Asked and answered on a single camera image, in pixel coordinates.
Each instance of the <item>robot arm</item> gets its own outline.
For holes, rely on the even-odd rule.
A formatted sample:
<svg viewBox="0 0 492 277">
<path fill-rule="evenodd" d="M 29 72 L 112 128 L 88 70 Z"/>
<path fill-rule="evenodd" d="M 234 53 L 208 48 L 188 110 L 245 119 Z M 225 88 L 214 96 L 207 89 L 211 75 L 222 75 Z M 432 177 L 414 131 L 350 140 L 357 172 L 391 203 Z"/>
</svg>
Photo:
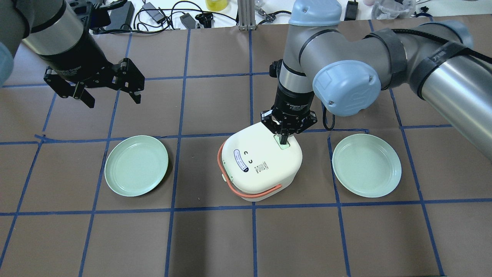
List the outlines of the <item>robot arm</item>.
<svg viewBox="0 0 492 277">
<path fill-rule="evenodd" d="M 49 65 L 44 80 L 60 97 L 80 99 L 92 108 L 95 99 L 86 88 L 109 87 L 127 92 L 139 104 L 145 80 L 142 73 L 128 58 L 115 65 L 109 62 L 89 34 L 89 28 L 110 23 L 108 9 L 125 2 L 0 0 L 2 23 L 8 26 L 0 31 L 0 84 L 10 75 L 22 40 Z M 94 14 L 97 22 L 92 20 Z"/>
<path fill-rule="evenodd" d="M 349 42 L 337 31 L 340 14 L 336 0 L 294 4 L 283 61 L 274 64 L 280 67 L 274 70 L 275 104 L 261 113 L 281 142 L 317 121 L 309 110 L 313 95 L 334 115 L 350 116 L 371 105 L 380 90 L 409 83 L 492 160 L 492 70 L 473 57 L 487 58 L 470 50 L 462 23 L 384 29 Z"/>
</svg>

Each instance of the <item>yellow container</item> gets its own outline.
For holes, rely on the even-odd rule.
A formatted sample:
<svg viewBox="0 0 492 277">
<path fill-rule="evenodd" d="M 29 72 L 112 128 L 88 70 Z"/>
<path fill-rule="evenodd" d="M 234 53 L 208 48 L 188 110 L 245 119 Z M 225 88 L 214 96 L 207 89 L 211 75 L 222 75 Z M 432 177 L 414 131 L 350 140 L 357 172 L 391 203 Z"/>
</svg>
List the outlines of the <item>yellow container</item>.
<svg viewBox="0 0 492 277">
<path fill-rule="evenodd" d="M 205 3 L 210 11 L 221 11 L 227 7 L 227 0 L 206 0 Z"/>
</svg>

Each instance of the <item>light blue joint cap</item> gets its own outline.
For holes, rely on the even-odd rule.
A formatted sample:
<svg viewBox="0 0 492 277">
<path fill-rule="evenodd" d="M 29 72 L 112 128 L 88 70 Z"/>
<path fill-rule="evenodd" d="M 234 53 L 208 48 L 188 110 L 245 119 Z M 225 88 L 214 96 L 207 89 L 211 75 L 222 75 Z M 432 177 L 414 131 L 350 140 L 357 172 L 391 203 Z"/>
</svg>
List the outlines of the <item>light blue joint cap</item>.
<svg viewBox="0 0 492 277">
<path fill-rule="evenodd" d="M 473 37 L 468 31 L 466 25 L 463 24 L 462 22 L 457 20 L 444 20 L 444 21 L 428 22 L 421 25 L 426 25 L 426 24 L 439 24 L 452 29 L 461 38 L 464 46 L 473 49 Z"/>
<path fill-rule="evenodd" d="M 312 87 L 330 113 L 349 116 L 377 99 L 381 82 L 368 64 L 346 60 L 325 66 L 314 77 Z"/>
<path fill-rule="evenodd" d="M 341 5 L 337 0 L 296 0 L 289 24 L 296 26 L 334 26 L 340 23 Z"/>
<path fill-rule="evenodd" d="M 0 42 L 0 87 L 10 77 L 14 68 L 14 58 L 7 47 Z"/>
</svg>

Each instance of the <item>clear plastic bag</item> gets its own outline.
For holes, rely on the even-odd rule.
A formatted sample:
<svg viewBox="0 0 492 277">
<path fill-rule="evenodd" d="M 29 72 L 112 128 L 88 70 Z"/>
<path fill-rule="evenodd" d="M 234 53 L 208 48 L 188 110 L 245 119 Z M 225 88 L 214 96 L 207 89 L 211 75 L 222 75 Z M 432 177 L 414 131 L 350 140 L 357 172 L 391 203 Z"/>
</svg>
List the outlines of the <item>clear plastic bag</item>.
<svg viewBox="0 0 492 277">
<path fill-rule="evenodd" d="M 372 7 L 372 19 L 395 19 L 397 17 L 410 17 L 415 11 L 415 0 L 403 0 L 401 3 L 395 0 L 376 0 Z"/>
</svg>

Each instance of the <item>red handle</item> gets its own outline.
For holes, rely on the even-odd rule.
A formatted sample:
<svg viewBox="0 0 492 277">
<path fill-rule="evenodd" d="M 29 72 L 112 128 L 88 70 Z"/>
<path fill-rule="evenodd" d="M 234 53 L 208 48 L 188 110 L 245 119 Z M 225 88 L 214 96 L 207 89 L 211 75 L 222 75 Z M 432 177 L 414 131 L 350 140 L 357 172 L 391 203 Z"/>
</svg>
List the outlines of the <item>red handle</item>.
<svg viewBox="0 0 492 277">
<path fill-rule="evenodd" d="M 229 175 L 227 175 L 227 172 L 225 172 L 225 168 L 224 166 L 222 165 L 222 161 L 221 161 L 221 156 L 222 156 L 222 148 L 224 147 L 224 144 L 225 144 L 225 141 L 224 143 L 220 146 L 219 150 L 218 150 L 218 153 L 217 153 L 217 163 L 218 163 L 218 167 L 220 168 L 220 171 L 222 171 L 222 175 L 224 176 L 225 178 L 225 181 L 227 182 L 227 184 L 229 185 L 229 188 L 232 190 L 232 192 L 234 192 L 236 195 L 240 196 L 240 197 L 243 197 L 243 198 L 258 198 L 258 197 L 262 197 L 262 196 L 265 196 L 267 194 L 270 194 L 278 189 L 280 189 L 282 187 L 281 184 L 278 184 L 276 185 L 275 187 L 269 189 L 269 190 L 266 190 L 264 192 L 260 192 L 258 194 L 244 194 L 244 193 L 241 193 L 239 191 L 236 190 L 236 188 L 232 185 L 231 183 L 231 180 L 229 179 Z"/>
</svg>

